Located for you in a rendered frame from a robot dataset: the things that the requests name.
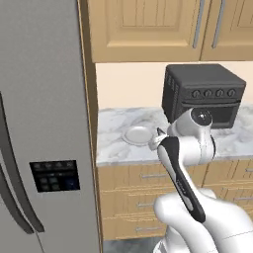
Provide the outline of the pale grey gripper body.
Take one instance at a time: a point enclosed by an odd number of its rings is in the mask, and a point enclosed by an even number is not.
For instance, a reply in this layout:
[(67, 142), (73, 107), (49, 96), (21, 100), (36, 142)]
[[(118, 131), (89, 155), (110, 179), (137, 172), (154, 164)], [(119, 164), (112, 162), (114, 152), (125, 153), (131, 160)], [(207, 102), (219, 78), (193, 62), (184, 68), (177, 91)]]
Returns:
[(149, 142), (148, 146), (151, 151), (156, 150), (161, 141), (166, 137), (166, 134), (161, 134), (153, 137)]

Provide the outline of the black toaster oven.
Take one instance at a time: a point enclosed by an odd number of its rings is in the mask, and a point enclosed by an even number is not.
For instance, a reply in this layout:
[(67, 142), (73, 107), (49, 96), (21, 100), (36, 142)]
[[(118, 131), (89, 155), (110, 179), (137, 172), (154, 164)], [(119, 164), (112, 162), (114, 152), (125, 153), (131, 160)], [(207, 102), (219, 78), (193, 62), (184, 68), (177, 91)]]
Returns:
[[(203, 108), (212, 116), (212, 128), (232, 128), (244, 94), (246, 81), (220, 64), (168, 64), (165, 68), (162, 109), (170, 124), (191, 108)], [(215, 92), (224, 94), (217, 97)], [(227, 91), (234, 89), (233, 97)], [(192, 92), (199, 90), (199, 98)], [(211, 90), (211, 97), (204, 92)]]

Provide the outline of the light wood cupboard door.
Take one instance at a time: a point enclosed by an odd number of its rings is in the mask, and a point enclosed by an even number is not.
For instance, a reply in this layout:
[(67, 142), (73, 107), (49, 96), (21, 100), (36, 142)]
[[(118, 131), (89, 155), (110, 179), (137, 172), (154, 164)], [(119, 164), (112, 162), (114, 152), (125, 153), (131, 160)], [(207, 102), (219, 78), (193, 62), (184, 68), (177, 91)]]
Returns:
[(253, 60), (253, 0), (225, 0), (216, 48), (211, 48), (220, 0), (211, 0), (202, 61)]
[(96, 63), (190, 61), (200, 0), (88, 0)]

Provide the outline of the white round plate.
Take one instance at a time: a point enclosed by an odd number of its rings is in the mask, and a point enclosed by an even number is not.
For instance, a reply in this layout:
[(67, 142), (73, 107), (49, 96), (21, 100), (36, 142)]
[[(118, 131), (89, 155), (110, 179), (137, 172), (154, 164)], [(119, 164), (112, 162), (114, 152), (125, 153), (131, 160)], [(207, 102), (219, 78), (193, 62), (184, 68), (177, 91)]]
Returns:
[(147, 145), (153, 134), (147, 126), (131, 126), (123, 134), (123, 140), (131, 145)]

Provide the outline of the light wood drawer front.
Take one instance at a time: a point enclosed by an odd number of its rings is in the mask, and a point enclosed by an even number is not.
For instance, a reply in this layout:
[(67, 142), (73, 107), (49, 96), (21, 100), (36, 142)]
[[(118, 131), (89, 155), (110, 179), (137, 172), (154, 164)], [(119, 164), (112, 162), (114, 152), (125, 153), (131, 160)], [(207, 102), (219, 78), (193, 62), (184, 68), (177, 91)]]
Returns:
[[(155, 227), (162, 229), (154, 231), (136, 232), (137, 227)], [(130, 239), (162, 236), (165, 233), (166, 225), (160, 222), (154, 214), (129, 215), (104, 218), (102, 220), (103, 238), (105, 240)]]
[(120, 215), (153, 213), (153, 207), (138, 208), (137, 203), (154, 203), (165, 195), (164, 190), (148, 192), (102, 192), (100, 195), (102, 217), (115, 217)]
[[(142, 179), (140, 174), (166, 174), (166, 177)], [(169, 174), (161, 164), (104, 166), (98, 168), (98, 176), (101, 191), (173, 186)]]
[(253, 186), (210, 186), (215, 195), (222, 200), (232, 202), (243, 208), (253, 217)]
[(253, 159), (212, 162), (208, 165), (204, 185), (253, 182), (253, 172), (246, 172), (247, 168), (253, 168)]

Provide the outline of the light wood side panel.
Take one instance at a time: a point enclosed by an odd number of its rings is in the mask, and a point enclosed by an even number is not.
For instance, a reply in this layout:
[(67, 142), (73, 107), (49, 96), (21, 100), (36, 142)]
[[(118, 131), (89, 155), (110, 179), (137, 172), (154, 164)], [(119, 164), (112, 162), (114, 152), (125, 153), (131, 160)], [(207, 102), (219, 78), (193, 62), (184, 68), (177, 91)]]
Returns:
[(88, 129), (91, 149), (92, 176), (95, 194), (96, 221), (99, 240), (99, 253), (103, 253), (103, 232), (101, 230), (100, 200), (98, 186), (98, 172), (96, 165), (97, 133), (98, 133), (98, 91), (95, 63), (92, 59), (91, 34), (89, 24), (88, 0), (77, 0), (81, 51), (84, 72), (84, 88), (88, 116)]

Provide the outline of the grey steel fridge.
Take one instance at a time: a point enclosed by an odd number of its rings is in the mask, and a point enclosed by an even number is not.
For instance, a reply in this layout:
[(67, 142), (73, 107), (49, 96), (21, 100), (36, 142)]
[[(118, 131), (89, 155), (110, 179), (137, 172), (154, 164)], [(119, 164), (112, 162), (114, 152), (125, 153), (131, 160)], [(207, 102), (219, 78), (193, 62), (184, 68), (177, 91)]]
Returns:
[(0, 197), (0, 253), (99, 253), (77, 0), (0, 0), (0, 93), (18, 169), (43, 225)]

